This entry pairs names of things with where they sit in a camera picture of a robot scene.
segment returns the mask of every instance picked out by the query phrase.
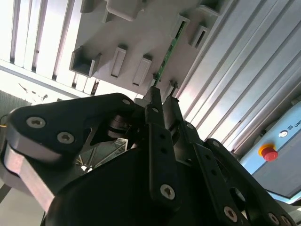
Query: screw head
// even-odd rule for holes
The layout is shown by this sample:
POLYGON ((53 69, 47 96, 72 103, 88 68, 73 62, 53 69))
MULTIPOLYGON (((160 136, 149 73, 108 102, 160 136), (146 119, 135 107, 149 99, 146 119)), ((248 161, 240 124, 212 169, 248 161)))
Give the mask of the screw head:
POLYGON ((214 141, 214 142, 212 142, 213 143, 213 145, 214 146, 216 146, 216 147, 220 147, 220 144, 219 143, 217 143, 216 141, 214 141))
POLYGON ((26 123, 29 127, 40 129, 46 125, 46 122, 41 117, 30 117, 26 120, 26 123))
POLYGON ((287 226, 292 226, 291 222, 285 216, 282 215, 281 218, 287 226))
POLYGON ((274 214, 269 213, 269 218, 271 219, 271 221, 274 222, 274 224, 276 224, 276 225, 280 224, 279 220, 277 219, 277 217, 274 214))
POLYGON ((160 192, 165 198, 169 200, 173 200, 175 198, 174 189, 169 185, 162 185, 160 192))
POLYGON ((72 144, 74 142, 74 136, 68 132, 61 132, 57 135, 57 140, 62 144, 72 144))
POLYGON ((231 221, 233 221, 234 223, 237 222, 237 215, 231 207, 225 206, 224 213, 227 216, 227 218, 229 218, 231 221))
POLYGON ((278 134, 278 136, 279 136, 279 137, 286 137, 287 134, 288 134, 287 130, 283 130, 283 131, 281 131, 281 132, 278 134))
POLYGON ((159 110, 158 110, 157 108, 155 108, 155 107, 153 107, 152 110, 153 110, 154 112, 159 113, 159 110))
POLYGON ((188 127, 189 129, 194 129, 193 125, 191 125, 190 123, 187 123, 187 127, 188 127))
POLYGON ((122 100, 122 102, 125 103, 126 105, 130 105, 130 104, 131 104, 131 102, 129 102, 129 101, 126 100, 126 99, 122 100))

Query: light blue control box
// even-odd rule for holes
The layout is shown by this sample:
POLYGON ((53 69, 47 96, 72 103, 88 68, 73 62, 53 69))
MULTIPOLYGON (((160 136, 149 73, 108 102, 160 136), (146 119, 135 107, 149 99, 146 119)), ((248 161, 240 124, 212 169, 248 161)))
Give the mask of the light blue control box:
POLYGON ((277 200, 293 203, 301 197, 301 102, 287 111, 253 146, 240 163, 277 200), (259 155, 260 147, 273 144, 274 161, 259 155))

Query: gray surface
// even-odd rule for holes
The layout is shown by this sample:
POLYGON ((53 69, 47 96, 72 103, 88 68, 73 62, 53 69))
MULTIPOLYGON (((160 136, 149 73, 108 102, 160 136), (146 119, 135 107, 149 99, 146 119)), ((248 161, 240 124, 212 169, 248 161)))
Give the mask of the gray surface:
POLYGON ((39 226, 43 212, 33 197, 12 189, 0 205, 0 226, 39 226))

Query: red emergency stop button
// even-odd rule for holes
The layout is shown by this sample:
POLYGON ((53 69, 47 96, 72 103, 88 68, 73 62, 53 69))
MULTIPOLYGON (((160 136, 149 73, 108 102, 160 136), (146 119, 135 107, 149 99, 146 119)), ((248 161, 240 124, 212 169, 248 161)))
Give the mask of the red emergency stop button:
POLYGON ((278 157, 278 152, 274 144, 266 144, 259 148, 258 154, 264 158, 265 161, 274 161, 278 157))
POLYGON ((261 152, 265 161, 274 161, 278 157, 278 152, 272 147, 266 147, 261 152))

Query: cable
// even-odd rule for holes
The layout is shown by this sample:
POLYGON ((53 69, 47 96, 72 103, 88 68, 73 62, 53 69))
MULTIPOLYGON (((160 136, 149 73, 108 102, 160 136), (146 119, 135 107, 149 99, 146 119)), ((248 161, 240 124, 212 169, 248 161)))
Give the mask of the cable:
POLYGON ((5 115, 1 116, 1 118, 0 118, 0 124, 1 124, 2 119, 3 119, 4 117, 6 117, 7 115, 8 115, 8 114, 5 114, 5 115))
POLYGON ((3 119, 4 117, 6 117, 6 116, 7 116, 7 114, 1 116, 1 118, 0 118, 0 132, 1 132, 1 128, 6 127, 6 125, 1 125, 2 119, 3 119))

